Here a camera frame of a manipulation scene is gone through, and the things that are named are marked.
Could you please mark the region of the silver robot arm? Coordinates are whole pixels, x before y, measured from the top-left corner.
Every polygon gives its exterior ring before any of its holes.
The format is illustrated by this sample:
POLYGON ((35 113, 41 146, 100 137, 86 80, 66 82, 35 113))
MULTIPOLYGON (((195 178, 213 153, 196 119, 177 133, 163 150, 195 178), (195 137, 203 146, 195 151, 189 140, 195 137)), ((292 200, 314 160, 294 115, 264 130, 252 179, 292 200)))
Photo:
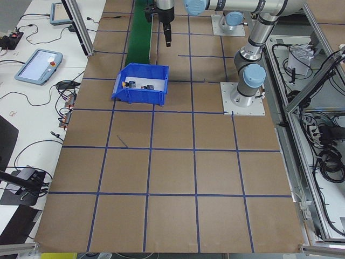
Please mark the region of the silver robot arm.
POLYGON ((280 16, 291 15, 300 10, 305 1, 184 1, 190 15, 200 15, 205 10, 248 11, 258 18, 244 45, 235 55, 234 63, 239 76, 237 88, 230 93, 231 101, 238 107, 247 108, 255 100, 256 92, 266 78, 263 67, 257 64, 262 49, 280 16))
MULTIPOLYGON (((158 12, 158 18, 163 23, 164 29, 171 29, 171 22, 175 15, 175 1, 153 1, 154 8, 158 12)), ((184 1, 184 7, 190 15, 199 15, 208 9, 210 1, 184 1)), ((224 31, 233 30, 243 23, 243 14, 238 11, 225 11, 225 1, 217 1, 215 11, 222 11, 218 26, 224 31)))

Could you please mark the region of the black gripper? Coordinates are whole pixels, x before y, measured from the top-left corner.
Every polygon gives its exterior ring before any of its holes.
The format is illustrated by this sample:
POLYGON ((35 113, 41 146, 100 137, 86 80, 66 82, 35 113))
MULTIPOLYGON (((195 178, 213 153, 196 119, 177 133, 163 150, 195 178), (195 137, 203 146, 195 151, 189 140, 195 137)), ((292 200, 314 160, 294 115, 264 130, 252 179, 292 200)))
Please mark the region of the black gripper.
POLYGON ((174 0, 156 0, 159 21, 162 23, 171 23, 174 20, 174 7, 174 0))

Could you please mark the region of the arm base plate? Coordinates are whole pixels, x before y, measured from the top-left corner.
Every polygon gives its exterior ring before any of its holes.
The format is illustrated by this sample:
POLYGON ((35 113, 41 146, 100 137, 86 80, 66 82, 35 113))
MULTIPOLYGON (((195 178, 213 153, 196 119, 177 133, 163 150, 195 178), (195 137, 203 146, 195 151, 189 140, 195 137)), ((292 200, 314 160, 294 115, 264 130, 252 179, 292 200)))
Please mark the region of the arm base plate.
POLYGON ((211 15, 212 30, 215 36, 244 37, 245 29, 242 22, 235 26, 228 25, 224 15, 211 15))
POLYGON ((236 116, 265 116, 262 98, 256 98, 260 94, 245 97, 238 92, 237 82, 221 82, 220 89, 223 102, 223 113, 236 116))

